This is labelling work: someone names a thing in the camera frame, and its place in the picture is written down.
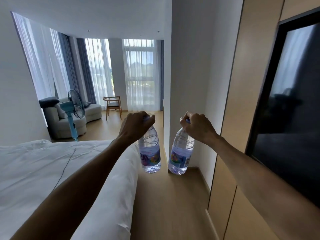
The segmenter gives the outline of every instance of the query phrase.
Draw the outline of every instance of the clear plastic bottle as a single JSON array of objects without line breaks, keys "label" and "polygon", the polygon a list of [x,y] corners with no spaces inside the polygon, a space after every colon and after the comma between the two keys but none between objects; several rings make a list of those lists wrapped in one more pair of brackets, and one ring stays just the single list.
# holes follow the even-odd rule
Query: clear plastic bottle
[{"label": "clear plastic bottle", "polygon": [[193,152],[194,138],[189,136],[186,131],[181,128],[172,145],[172,150],[168,162],[168,169],[174,174],[184,174],[189,165],[190,157]]},{"label": "clear plastic bottle", "polygon": [[142,168],[146,173],[156,173],[161,168],[160,146],[158,134],[151,126],[146,134],[138,141]]}]

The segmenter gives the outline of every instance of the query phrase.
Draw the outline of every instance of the white sofa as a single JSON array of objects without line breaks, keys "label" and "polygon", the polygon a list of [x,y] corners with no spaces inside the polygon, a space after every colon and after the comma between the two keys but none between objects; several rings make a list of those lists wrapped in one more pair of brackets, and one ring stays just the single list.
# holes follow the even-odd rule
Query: white sofa
[{"label": "white sofa", "polygon": [[[60,103],[67,102],[69,99],[61,98],[59,99]],[[43,109],[44,116],[48,124],[48,130],[53,139],[60,138],[70,138],[71,132],[69,127],[69,122],[67,115],[62,119],[58,115],[58,110],[56,107],[48,107]],[[81,119],[77,118],[72,114],[75,128],[77,130],[78,136],[83,135],[87,132],[86,124],[93,120],[101,119],[102,117],[102,108],[99,104],[91,104],[89,107],[84,109],[84,117]]]}]

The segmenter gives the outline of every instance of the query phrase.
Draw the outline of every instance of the person's left hand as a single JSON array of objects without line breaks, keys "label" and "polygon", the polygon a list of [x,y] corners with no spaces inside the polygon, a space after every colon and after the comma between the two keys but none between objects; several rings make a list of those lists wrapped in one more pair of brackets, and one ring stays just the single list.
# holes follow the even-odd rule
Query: person's left hand
[{"label": "person's left hand", "polygon": [[144,111],[128,114],[123,120],[118,137],[129,144],[139,140],[156,121],[154,115],[143,121],[143,118],[148,116]]}]

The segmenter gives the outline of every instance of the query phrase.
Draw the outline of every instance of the bottle bottom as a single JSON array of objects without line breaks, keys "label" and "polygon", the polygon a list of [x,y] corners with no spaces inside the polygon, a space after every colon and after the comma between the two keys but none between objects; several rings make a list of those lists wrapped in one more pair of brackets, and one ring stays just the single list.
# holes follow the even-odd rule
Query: bottle bottom
[{"label": "bottle bottom", "polygon": [[182,175],[186,172],[188,167],[185,167],[185,168],[179,168],[179,167],[176,167],[174,165],[172,165],[170,162],[168,163],[168,169],[171,173],[174,173],[174,174],[177,174],[177,175]]},{"label": "bottle bottom", "polygon": [[152,167],[147,167],[142,165],[142,168],[146,173],[156,173],[161,168],[161,162],[159,162],[157,165],[154,165]]}]

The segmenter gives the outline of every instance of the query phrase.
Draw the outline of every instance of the blue standing fan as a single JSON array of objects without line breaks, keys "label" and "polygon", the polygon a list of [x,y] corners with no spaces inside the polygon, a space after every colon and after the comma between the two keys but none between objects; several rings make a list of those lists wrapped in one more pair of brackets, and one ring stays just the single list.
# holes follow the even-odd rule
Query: blue standing fan
[{"label": "blue standing fan", "polygon": [[68,115],[69,126],[71,130],[72,138],[75,141],[78,141],[78,133],[76,130],[76,125],[73,122],[72,114],[75,117],[81,119],[85,115],[85,107],[83,106],[82,99],[80,94],[71,89],[68,94],[69,101],[60,104],[60,107],[66,112]]}]

